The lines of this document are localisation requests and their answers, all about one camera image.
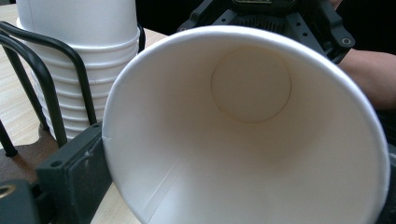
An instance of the stack of paper cups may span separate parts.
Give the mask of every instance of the stack of paper cups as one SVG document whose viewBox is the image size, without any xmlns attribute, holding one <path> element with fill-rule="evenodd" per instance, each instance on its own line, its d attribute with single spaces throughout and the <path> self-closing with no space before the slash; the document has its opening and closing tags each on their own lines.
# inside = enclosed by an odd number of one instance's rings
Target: stack of paper cups
<svg viewBox="0 0 396 224">
<path fill-rule="evenodd" d="M 17 25 L 50 36 L 72 47 L 82 58 L 90 83 L 98 121 L 106 99 L 123 67 L 138 51 L 139 30 L 131 0 L 21 0 L 17 1 Z M 26 42 L 48 67 L 55 84 L 70 140 L 90 126 L 74 65 L 60 51 Z M 35 89 L 55 137 L 43 91 L 35 77 Z"/>
</svg>

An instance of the table surface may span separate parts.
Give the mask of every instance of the table surface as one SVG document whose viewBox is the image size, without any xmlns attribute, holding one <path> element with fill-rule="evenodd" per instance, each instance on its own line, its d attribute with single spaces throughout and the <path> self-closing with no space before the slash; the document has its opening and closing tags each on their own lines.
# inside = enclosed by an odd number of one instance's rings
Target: table surface
<svg viewBox="0 0 396 224">
<path fill-rule="evenodd" d="M 18 11 L 16 5 L 0 6 L 0 21 L 16 25 Z M 165 35 L 145 30 L 146 47 L 163 39 Z M 29 145 L 38 139 L 39 121 L 26 94 L 0 48 L 0 119 L 15 146 Z M 140 223 L 121 198 L 112 184 L 102 200 L 92 223 Z"/>
</svg>

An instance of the black machine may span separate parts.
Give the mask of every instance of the black machine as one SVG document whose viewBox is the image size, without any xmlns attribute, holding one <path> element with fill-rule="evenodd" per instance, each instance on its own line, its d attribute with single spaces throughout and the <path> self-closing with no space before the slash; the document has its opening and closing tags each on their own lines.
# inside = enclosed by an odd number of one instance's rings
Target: black machine
<svg viewBox="0 0 396 224">
<path fill-rule="evenodd" d="M 240 25 L 287 36 L 340 63 L 355 40 L 329 0 L 205 0 L 178 31 Z"/>
</svg>

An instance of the white paper cup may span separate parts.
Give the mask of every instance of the white paper cup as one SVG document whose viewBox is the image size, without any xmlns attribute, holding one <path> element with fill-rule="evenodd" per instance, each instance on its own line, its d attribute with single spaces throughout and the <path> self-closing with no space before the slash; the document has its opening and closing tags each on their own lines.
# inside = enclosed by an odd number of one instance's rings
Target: white paper cup
<svg viewBox="0 0 396 224">
<path fill-rule="evenodd" d="M 196 28 L 144 50 L 109 94 L 102 139 L 141 223 L 375 223 L 388 193 L 361 90 L 259 29 Z"/>
<path fill-rule="evenodd" d="M 88 80 L 100 81 L 102 79 L 115 78 L 120 74 L 120 71 L 125 65 L 136 56 L 137 49 L 135 52 L 129 54 L 124 58 L 119 58 L 115 62 L 111 63 L 96 63 L 96 64 L 85 64 L 87 71 Z M 46 66 L 48 67 L 51 74 L 57 77 L 63 77 L 68 79 L 78 79 L 76 69 L 73 64 L 66 62 L 58 62 L 47 58 L 42 58 Z"/>
<path fill-rule="evenodd" d="M 70 45 L 108 46 L 136 35 L 134 1 L 20 0 L 21 26 Z"/>
<path fill-rule="evenodd" d="M 35 81 L 35 88 L 37 95 L 42 99 L 44 99 L 43 91 L 41 90 L 41 87 L 37 84 L 38 82 L 36 80 L 36 77 L 33 76 L 33 79 Z M 59 104 L 71 105 L 71 106 L 85 106 L 84 98 L 82 96 L 79 85 L 75 86 L 74 89 L 67 91 L 59 88 L 60 84 L 63 85 L 63 83 L 58 83 L 54 81 L 54 84 L 55 84 L 55 91 L 58 97 Z M 103 87 L 96 89 L 95 85 L 93 85 L 93 91 L 91 96 L 94 106 L 103 107 L 106 105 L 106 100 L 108 93 L 110 92 L 111 85 L 112 83 L 106 84 L 106 87 L 108 87 L 108 89 L 105 89 Z"/>
<path fill-rule="evenodd" d="M 41 94 L 37 94 L 37 98 L 43 108 L 43 110 L 47 110 L 47 104 L 44 100 L 44 96 Z M 87 119 L 87 110 L 85 109 L 85 106 L 79 106 L 79 105 L 63 105 L 59 103 L 59 107 L 61 109 L 61 114 L 62 116 L 66 116 L 69 118 L 76 118 L 76 119 Z M 99 105 L 94 107 L 95 114 L 97 118 L 101 118 L 104 115 L 105 112 L 105 106 L 104 105 Z"/>
<path fill-rule="evenodd" d="M 68 92 L 74 95 L 81 95 L 81 87 L 77 80 L 57 78 L 55 75 L 52 75 L 52 79 L 58 92 Z M 115 78 L 110 78 L 108 80 L 104 79 L 99 81 L 89 81 L 92 97 L 97 98 L 98 95 L 108 95 L 114 81 Z"/>
<path fill-rule="evenodd" d="M 137 53 L 139 48 L 137 42 L 139 35 L 140 33 L 138 31 L 136 36 L 127 42 L 111 46 L 100 46 L 95 48 L 74 45 L 69 46 L 78 53 L 86 65 L 98 63 L 116 63 L 121 58 L 128 57 L 132 53 Z M 25 42 L 25 44 L 41 58 L 47 59 L 47 61 L 65 62 L 71 64 L 70 59 L 57 49 L 37 45 L 31 42 Z"/>
</svg>

